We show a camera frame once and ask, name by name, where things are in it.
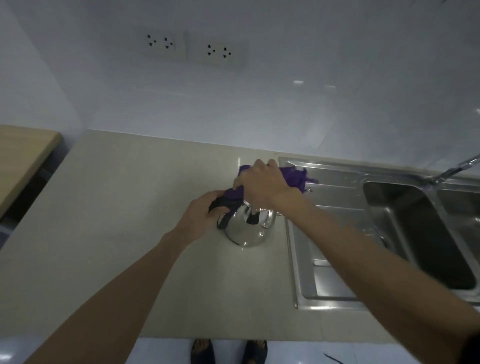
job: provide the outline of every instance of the stainless steel sink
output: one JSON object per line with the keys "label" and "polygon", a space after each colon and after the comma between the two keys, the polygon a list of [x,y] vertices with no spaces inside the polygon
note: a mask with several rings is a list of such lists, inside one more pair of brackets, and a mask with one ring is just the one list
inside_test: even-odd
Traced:
{"label": "stainless steel sink", "polygon": [[[280,158],[318,184],[307,197],[374,241],[480,304],[480,181],[451,178],[425,186],[404,171]],[[399,203],[408,195],[407,203]],[[322,252],[290,221],[288,242],[299,309],[364,309]]]}

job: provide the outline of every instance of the person's left hand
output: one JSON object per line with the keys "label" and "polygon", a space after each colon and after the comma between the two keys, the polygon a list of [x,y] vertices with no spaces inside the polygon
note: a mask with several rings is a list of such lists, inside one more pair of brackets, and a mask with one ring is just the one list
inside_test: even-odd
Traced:
{"label": "person's left hand", "polygon": [[187,244],[200,239],[207,228],[215,225],[220,215],[230,211],[228,207],[220,206],[208,212],[210,204],[224,192],[210,191],[190,202],[180,221],[170,233],[185,239]]}

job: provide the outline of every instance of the forearm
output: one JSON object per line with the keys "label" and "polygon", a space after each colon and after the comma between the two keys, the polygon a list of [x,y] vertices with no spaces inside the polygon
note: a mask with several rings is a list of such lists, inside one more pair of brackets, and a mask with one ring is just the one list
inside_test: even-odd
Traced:
{"label": "forearm", "polygon": [[404,345],[421,327],[432,333],[431,341],[445,341],[457,351],[480,329],[480,315],[468,303],[369,237],[340,226],[300,193],[290,193],[278,210],[320,248],[345,283]]}
{"label": "forearm", "polygon": [[124,363],[186,244],[160,243],[86,301],[26,361]]}

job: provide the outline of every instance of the floor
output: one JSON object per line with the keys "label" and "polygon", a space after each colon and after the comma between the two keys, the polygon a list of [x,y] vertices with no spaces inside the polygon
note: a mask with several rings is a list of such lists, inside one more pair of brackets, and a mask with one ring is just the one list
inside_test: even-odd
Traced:
{"label": "floor", "polygon": [[[127,364],[189,363],[193,340],[140,338]],[[38,338],[0,339],[0,364],[21,364],[42,343]],[[213,340],[218,364],[240,363],[244,341]],[[418,363],[399,345],[329,342],[269,341],[266,363],[275,364],[415,364]]]}

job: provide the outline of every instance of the purple towel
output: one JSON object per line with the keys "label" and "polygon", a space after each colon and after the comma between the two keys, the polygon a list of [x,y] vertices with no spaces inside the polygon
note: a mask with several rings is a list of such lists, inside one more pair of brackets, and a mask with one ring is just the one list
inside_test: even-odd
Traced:
{"label": "purple towel", "polygon": [[[250,168],[248,165],[240,166],[239,174],[248,168]],[[318,183],[316,179],[307,177],[307,170],[305,168],[303,170],[298,170],[292,166],[280,167],[280,170],[282,171],[283,178],[285,178],[287,185],[290,187],[297,187],[302,193],[305,192],[306,182]],[[243,186],[240,186],[235,191],[231,188],[226,190],[224,196],[231,200],[243,200]]]}

